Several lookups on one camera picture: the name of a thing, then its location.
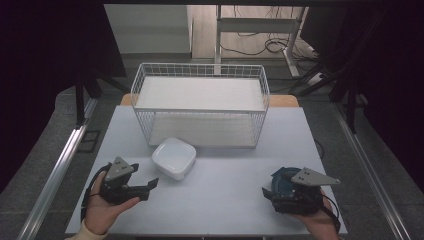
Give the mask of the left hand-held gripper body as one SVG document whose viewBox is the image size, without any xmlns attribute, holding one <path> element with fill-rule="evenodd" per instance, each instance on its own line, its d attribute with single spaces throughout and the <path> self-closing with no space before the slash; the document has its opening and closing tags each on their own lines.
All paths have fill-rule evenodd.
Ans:
<svg viewBox="0 0 424 240">
<path fill-rule="evenodd" d="M 100 196 L 110 204 L 122 204 L 127 200 L 139 197 L 141 201 L 147 201 L 150 191 L 145 186 L 130 187 L 128 182 L 133 173 L 128 164 L 121 157 L 116 157 L 115 161 L 109 164 L 106 176 L 101 187 Z"/>
</svg>

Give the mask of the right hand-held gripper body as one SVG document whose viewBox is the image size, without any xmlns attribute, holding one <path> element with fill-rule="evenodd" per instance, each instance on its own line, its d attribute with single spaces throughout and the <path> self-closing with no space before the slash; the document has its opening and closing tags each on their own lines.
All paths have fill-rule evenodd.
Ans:
<svg viewBox="0 0 424 240">
<path fill-rule="evenodd" d="M 270 200 L 276 212 L 295 215 L 315 214 L 324 205 L 321 187 L 341 183 L 339 179 L 309 168 L 300 169 L 292 178 L 292 182 L 297 197 L 295 199 L 277 198 Z"/>
</svg>

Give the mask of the round container with blue lid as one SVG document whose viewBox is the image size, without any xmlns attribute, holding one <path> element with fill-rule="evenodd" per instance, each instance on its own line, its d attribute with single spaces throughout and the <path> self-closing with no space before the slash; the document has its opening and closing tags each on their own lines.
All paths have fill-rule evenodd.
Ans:
<svg viewBox="0 0 424 240">
<path fill-rule="evenodd" d="M 271 192 L 274 193 L 273 199 L 295 199 L 297 197 L 292 179 L 286 180 L 281 176 L 281 174 L 285 171 L 292 171 L 294 177 L 300 171 L 300 169 L 295 167 L 281 167 L 279 170 L 272 174 Z"/>
</svg>

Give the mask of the white square plastic container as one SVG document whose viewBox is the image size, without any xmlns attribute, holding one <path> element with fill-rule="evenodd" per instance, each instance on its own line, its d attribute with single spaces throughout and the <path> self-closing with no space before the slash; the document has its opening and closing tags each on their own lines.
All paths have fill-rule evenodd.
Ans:
<svg viewBox="0 0 424 240">
<path fill-rule="evenodd" d="M 196 159 L 196 149 L 177 138 L 165 139 L 152 154 L 155 165 L 167 176 L 182 180 Z"/>
</svg>

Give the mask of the white wire rack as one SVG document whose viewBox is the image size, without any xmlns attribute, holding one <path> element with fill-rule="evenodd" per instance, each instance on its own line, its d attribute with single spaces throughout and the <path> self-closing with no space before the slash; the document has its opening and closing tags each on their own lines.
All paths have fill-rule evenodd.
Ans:
<svg viewBox="0 0 424 240">
<path fill-rule="evenodd" d="M 143 63 L 130 102 L 151 146 L 254 148 L 270 91 L 261 65 Z"/>
</svg>

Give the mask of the person's right hand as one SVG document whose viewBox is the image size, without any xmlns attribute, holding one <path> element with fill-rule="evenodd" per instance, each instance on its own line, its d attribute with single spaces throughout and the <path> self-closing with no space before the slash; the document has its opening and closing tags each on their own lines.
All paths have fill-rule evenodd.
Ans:
<svg viewBox="0 0 424 240">
<path fill-rule="evenodd" d="M 315 240 L 340 240 L 332 217 L 319 210 L 310 216 L 294 215 L 301 221 Z"/>
</svg>

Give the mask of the person's left hand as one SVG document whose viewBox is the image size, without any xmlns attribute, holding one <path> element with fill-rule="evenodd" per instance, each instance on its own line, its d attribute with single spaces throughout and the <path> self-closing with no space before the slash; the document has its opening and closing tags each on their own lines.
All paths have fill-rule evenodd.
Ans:
<svg viewBox="0 0 424 240">
<path fill-rule="evenodd" d="M 87 229 L 96 235 L 106 234 L 120 214 L 140 202 L 140 198 L 135 197 L 119 205 L 109 204 L 99 195 L 105 175 L 106 172 L 102 171 L 91 188 L 84 219 Z"/>
</svg>

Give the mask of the wooden table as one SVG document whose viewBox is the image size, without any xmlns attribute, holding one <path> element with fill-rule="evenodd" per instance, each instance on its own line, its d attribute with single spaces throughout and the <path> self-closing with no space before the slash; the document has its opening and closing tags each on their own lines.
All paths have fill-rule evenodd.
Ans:
<svg viewBox="0 0 424 240">
<path fill-rule="evenodd" d="M 131 95 L 125 94 L 121 99 L 122 106 L 131 105 Z M 292 95 L 271 95 L 270 96 L 270 107 L 299 107 L 298 100 Z"/>
</svg>

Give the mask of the black stand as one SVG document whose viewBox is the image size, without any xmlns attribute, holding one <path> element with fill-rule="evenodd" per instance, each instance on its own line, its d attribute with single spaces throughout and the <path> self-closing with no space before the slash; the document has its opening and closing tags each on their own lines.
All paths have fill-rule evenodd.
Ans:
<svg viewBox="0 0 424 240">
<path fill-rule="evenodd" d="M 103 80 L 107 84 L 114 88 L 122 91 L 123 93 L 129 93 L 130 89 L 115 80 L 113 77 L 101 72 L 95 68 L 82 68 L 79 70 L 75 77 L 75 100 L 76 100 L 76 129 L 83 126 L 84 121 L 87 119 L 85 115 L 85 102 L 84 102 L 84 91 L 87 91 L 89 96 L 94 99 L 98 99 L 102 95 L 98 79 Z"/>
<path fill-rule="evenodd" d="M 297 88 L 309 82 L 313 76 L 323 73 L 324 78 L 312 86 L 297 91 Z M 347 97 L 345 103 L 345 123 L 349 130 L 355 134 L 355 111 L 357 108 L 357 79 L 354 74 L 354 64 L 348 61 L 335 72 L 329 72 L 322 62 L 318 62 L 310 70 L 301 76 L 297 82 L 290 88 L 289 94 L 297 97 L 307 96 L 327 85 L 334 84 L 328 97 L 332 103 L 340 102 Z"/>
</svg>

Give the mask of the white power strip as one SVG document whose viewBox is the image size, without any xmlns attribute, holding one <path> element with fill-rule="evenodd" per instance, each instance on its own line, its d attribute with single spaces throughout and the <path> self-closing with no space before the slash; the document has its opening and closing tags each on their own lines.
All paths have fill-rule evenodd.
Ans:
<svg viewBox="0 0 424 240">
<path fill-rule="evenodd" d="M 322 72 L 316 73 L 310 80 L 307 81 L 309 86 L 312 86 L 325 78 L 325 74 Z"/>
</svg>

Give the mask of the white cabinet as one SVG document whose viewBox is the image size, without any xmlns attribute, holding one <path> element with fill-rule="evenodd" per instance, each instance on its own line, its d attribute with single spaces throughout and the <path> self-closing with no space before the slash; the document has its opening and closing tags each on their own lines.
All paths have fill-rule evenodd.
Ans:
<svg viewBox="0 0 424 240">
<path fill-rule="evenodd" d="M 121 54 L 189 54 L 192 18 L 187 5 L 104 5 Z"/>
</svg>

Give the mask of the dark curtain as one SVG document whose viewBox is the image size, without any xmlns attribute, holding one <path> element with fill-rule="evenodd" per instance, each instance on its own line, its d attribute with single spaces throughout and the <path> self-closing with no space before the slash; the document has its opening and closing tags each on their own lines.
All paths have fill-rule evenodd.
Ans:
<svg viewBox="0 0 424 240">
<path fill-rule="evenodd" d="M 103 0 L 0 0 L 0 192 L 84 75 L 126 75 Z"/>
<path fill-rule="evenodd" d="M 368 101 L 365 116 L 424 192 L 424 0 L 386 0 L 386 6 L 354 73 Z M 336 71 L 372 13 L 364 5 L 311 7 L 301 38 Z"/>
</svg>

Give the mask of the black floor bracket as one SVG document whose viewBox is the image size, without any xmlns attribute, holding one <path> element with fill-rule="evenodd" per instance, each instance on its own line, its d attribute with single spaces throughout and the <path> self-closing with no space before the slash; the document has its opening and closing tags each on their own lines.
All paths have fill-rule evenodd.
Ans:
<svg viewBox="0 0 424 240">
<path fill-rule="evenodd" d="M 93 153 L 100 137 L 100 130 L 86 131 L 81 139 L 77 152 L 78 153 Z"/>
</svg>

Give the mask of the metal floor rail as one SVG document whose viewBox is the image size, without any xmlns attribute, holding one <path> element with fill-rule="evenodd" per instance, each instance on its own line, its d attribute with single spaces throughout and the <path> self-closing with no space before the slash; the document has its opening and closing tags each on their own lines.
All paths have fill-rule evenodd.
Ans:
<svg viewBox="0 0 424 240">
<path fill-rule="evenodd" d="M 370 188 L 381 208 L 384 217 L 389 224 L 391 231 L 393 232 L 394 237 L 397 240 L 412 240 L 397 207 L 395 206 L 393 200 L 390 198 L 380 178 L 378 177 L 378 174 L 372 166 L 367 153 L 365 152 L 360 140 L 357 137 L 357 134 L 350 129 L 347 123 L 347 116 L 343 111 L 343 107 L 336 103 L 332 103 L 331 106 L 334 109 L 342 131 L 347 138 L 347 141 L 353 150 L 353 153 L 358 160 L 362 171 L 364 172 L 365 178 L 370 185 Z"/>
<path fill-rule="evenodd" d="M 97 103 L 97 99 L 90 98 L 85 105 L 82 124 L 72 130 L 71 135 L 57 159 L 50 176 L 48 177 L 37 201 L 28 215 L 17 240 L 35 239 L 72 162 L 78 145 L 86 132 L 87 125 L 91 120 Z"/>
</svg>

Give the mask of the white metal desk frame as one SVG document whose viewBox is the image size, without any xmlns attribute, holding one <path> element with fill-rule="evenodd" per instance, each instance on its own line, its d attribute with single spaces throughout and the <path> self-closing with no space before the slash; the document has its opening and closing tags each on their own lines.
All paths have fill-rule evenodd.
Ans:
<svg viewBox="0 0 424 240">
<path fill-rule="evenodd" d="M 271 18 L 236 18 L 222 17 L 222 6 L 216 6 L 216 43 L 214 49 L 214 63 L 221 63 L 221 34 L 222 33 L 281 33 L 289 34 L 289 41 L 282 52 L 289 71 L 293 78 L 299 78 L 300 74 L 296 67 L 293 49 L 306 8 L 301 7 L 293 19 Z"/>
</svg>

